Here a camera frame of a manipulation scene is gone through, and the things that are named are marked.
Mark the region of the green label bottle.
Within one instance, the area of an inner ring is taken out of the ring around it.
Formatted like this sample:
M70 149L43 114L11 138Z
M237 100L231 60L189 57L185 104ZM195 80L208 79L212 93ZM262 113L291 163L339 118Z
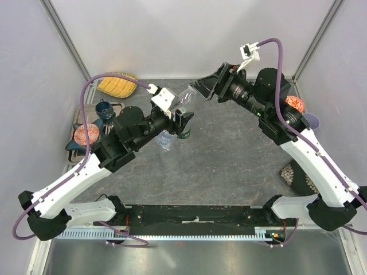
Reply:
M183 131L179 135L177 135L177 138L178 139L188 139L191 134L191 127L192 127L192 124L187 123Z

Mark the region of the red label clear bottle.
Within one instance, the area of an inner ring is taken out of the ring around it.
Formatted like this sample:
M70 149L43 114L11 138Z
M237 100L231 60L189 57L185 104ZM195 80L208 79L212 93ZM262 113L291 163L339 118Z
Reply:
M181 113L193 112L197 101L197 91L190 85L179 94L178 101L172 111L180 110Z

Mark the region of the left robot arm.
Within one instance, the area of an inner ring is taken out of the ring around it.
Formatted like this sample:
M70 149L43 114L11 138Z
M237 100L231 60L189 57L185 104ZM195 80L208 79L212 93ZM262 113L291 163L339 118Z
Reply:
M94 222L121 225L128 211L117 196L81 204L71 201L132 161L135 153L162 131L181 134L193 116L176 110L169 117L158 106L148 116L139 107L124 108L113 119L111 132L93 144L73 169L41 191L20 193L18 199L34 236L47 241L72 226Z

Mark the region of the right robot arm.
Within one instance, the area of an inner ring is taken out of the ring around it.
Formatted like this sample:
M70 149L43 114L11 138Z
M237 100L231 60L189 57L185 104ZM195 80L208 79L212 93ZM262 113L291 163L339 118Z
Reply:
M223 63L213 74L190 86L206 100L232 100L258 118L259 128L288 153L315 184L318 193L302 197L278 196L263 210L263 220L277 225L287 218L310 219L333 231L345 227L366 206L366 187L350 181L322 148L304 115L286 103L290 83L280 70L262 69L255 82L247 81L245 69Z

